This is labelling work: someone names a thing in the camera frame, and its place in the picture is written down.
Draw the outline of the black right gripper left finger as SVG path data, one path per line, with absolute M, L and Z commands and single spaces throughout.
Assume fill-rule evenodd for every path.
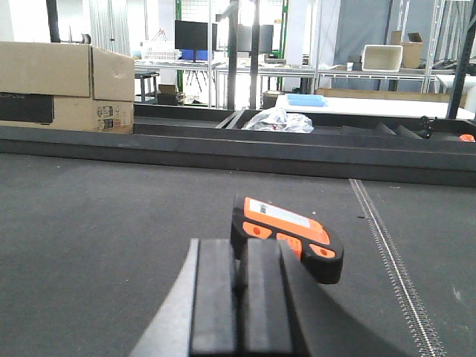
M 131 356 L 235 356 L 234 257 L 226 239 L 192 239 L 171 290 Z

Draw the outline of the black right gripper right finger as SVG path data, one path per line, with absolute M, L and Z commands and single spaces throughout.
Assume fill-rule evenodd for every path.
M 360 324 L 276 240 L 250 239 L 240 266 L 241 356 L 405 356 Z

